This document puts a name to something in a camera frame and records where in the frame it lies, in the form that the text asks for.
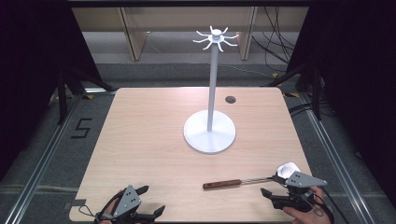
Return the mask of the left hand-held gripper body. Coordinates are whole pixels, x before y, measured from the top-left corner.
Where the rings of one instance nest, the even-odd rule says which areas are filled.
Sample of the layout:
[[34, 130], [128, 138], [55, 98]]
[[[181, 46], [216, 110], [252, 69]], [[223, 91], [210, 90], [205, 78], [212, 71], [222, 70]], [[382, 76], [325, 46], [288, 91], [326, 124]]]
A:
[[[114, 195], [106, 205], [109, 205], [113, 200], [118, 199], [116, 203], [113, 216], [115, 220], [113, 224], [153, 224], [155, 218], [152, 214], [139, 214], [137, 208], [142, 203], [140, 195], [137, 195], [135, 188], [132, 185], [127, 186], [125, 189]], [[94, 216], [94, 224], [98, 224], [100, 213]]]

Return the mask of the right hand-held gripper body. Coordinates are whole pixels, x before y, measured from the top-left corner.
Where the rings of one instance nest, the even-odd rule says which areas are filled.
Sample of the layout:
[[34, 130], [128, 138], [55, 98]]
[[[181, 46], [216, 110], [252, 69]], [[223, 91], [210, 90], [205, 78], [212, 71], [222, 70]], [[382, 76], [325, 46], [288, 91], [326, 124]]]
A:
[[311, 187], [326, 186], [328, 182], [311, 175], [295, 172], [286, 180], [288, 199], [282, 202], [272, 202], [275, 209], [282, 210], [284, 207], [292, 207], [301, 212], [310, 211], [315, 203], [314, 193]]

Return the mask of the wooden handled metal ladle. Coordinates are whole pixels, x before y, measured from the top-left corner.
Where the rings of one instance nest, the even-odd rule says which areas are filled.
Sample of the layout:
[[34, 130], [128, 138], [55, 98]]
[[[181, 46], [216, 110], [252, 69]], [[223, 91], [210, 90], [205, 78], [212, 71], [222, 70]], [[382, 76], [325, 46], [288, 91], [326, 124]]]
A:
[[[298, 166], [294, 162], [287, 162], [287, 163], [280, 165], [276, 169], [275, 175], [281, 176], [287, 180], [295, 172], [300, 172], [300, 169], [298, 168]], [[232, 180], [223, 180], [223, 181], [218, 181], [218, 182], [204, 183], [203, 189], [204, 190], [220, 189], [220, 188], [228, 188], [228, 187], [234, 187], [234, 186], [239, 186], [239, 185], [244, 185], [244, 184], [254, 184], [254, 183], [274, 181], [273, 176], [274, 175], [268, 176], [268, 177], [251, 178], [251, 179], [232, 179]]]

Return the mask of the person's left hand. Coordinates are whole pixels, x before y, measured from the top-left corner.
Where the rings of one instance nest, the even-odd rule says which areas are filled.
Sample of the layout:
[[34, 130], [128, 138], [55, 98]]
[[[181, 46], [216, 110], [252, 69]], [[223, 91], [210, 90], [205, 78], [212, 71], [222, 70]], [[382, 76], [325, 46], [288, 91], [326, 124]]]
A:
[[113, 213], [117, 202], [118, 199], [115, 199], [109, 205], [105, 206], [105, 210], [100, 213], [98, 218], [98, 224], [113, 224], [113, 221], [115, 220]]

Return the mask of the person's right hand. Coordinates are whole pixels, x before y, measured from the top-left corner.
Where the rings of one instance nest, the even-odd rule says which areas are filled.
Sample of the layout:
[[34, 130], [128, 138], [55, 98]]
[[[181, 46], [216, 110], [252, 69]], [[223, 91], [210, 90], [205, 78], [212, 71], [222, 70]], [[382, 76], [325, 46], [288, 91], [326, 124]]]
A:
[[293, 217], [291, 224], [332, 224], [331, 217], [325, 212], [323, 191], [319, 187], [311, 187], [316, 203], [314, 208], [306, 213], [292, 207], [284, 207], [283, 212]]

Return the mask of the black metal stand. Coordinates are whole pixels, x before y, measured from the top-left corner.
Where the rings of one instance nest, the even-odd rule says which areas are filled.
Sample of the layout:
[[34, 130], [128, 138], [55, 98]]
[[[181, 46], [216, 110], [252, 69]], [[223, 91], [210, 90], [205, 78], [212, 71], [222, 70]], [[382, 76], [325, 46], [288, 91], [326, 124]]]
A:
[[95, 84], [96, 86], [103, 88], [105, 91], [116, 91], [117, 88], [106, 84], [99, 75], [93, 76], [83, 72], [76, 67], [67, 65], [62, 68], [57, 75], [57, 90], [59, 97], [60, 117], [59, 124], [62, 124], [67, 117], [68, 107], [66, 101], [66, 89], [69, 89], [73, 95], [82, 95], [85, 89], [81, 83], [82, 80], [86, 80]]
[[300, 74], [297, 81], [296, 89], [298, 91], [306, 90], [309, 86], [312, 87], [312, 110], [318, 120], [321, 120], [319, 112], [319, 98], [320, 98], [320, 72], [319, 68], [313, 63], [302, 63], [295, 68], [289, 70], [285, 75], [276, 78], [269, 84], [264, 84], [264, 87], [276, 87], [288, 79]]

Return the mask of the white hook stand rack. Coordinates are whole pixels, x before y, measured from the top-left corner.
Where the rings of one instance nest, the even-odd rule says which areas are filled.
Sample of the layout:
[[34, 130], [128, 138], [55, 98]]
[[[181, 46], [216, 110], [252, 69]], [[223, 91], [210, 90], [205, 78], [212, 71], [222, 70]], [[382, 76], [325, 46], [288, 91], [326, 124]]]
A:
[[195, 112], [187, 118], [183, 134], [186, 142], [194, 150], [203, 154], [218, 154], [227, 149], [236, 137], [233, 120], [215, 109], [219, 52], [223, 52], [222, 44], [235, 47], [235, 44], [229, 43], [228, 39], [235, 39], [238, 35], [226, 36], [228, 28], [220, 30], [210, 26], [209, 29], [209, 34], [197, 31], [197, 34], [204, 39], [194, 40], [194, 43], [207, 41], [204, 50], [211, 49], [208, 107], [207, 110]]

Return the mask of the black curtain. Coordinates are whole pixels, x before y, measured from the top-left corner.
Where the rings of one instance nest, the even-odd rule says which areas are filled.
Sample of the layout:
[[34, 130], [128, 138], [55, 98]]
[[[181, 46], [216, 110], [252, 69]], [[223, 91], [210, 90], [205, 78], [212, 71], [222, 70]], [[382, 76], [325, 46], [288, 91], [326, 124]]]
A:
[[101, 81], [65, 0], [0, 0], [0, 181], [60, 83]]
[[316, 60], [325, 92], [396, 210], [396, 0], [309, 0], [289, 70]]

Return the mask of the beige wooden furniture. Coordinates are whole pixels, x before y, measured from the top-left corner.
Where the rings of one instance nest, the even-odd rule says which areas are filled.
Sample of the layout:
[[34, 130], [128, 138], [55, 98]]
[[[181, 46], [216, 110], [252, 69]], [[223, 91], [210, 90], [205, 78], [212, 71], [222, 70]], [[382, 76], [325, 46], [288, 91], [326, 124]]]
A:
[[149, 32], [206, 32], [211, 27], [235, 32], [242, 60], [252, 34], [299, 32], [307, 7], [82, 7], [73, 9], [83, 32], [123, 32], [130, 58], [137, 61]]

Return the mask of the metal floor rail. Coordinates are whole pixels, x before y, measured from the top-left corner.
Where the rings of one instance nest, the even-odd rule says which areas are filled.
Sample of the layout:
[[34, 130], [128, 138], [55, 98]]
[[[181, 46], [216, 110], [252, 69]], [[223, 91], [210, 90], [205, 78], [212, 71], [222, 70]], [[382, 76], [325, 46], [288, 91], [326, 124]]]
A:
[[316, 135], [324, 147], [324, 151], [330, 163], [332, 164], [332, 168], [334, 169], [338, 180], [340, 181], [340, 184], [343, 187], [346, 196], [348, 197], [349, 202], [357, 215], [357, 218], [362, 224], [370, 223], [373, 220], [373, 217], [370, 211], [367, 209], [366, 201], [362, 197], [356, 183], [353, 181], [351, 174], [348, 172], [345, 164], [342, 161], [342, 158], [337, 152], [333, 141], [331, 140], [322, 123], [322, 120], [317, 118], [314, 109], [308, 110], [307, 116], [309, 117]]
[[26, 209], [28, 208], [30, 202], [35, 195], [37, 186], [39, 185], [39, 182], [41, 181], [44, 173], [46, 172], [50, 161], [52, 160], [52, 157], [56, 152], [57, 146], [62, 140], [65, 129], [80, 99], [80, 96], [75, 96], [72, 97], [70, 101], [66, 102], [66, 115], [62, 121], [56, 121], [57, 126], [54, 131], [49, 135], [50, 140], [40, 154], [40, 158], [33, 167], [32, 172], [30, 173], [26, 183], [21, 187], [17, 185], [9, 185], [10, 189], [7, 189], [7, 192], [15, 192], [17, 190], [18, 197], [16, 199], [16, 202], [10, 208], [4, 224], [19, 224], [21, 222], [21, 219], [24, 216]]

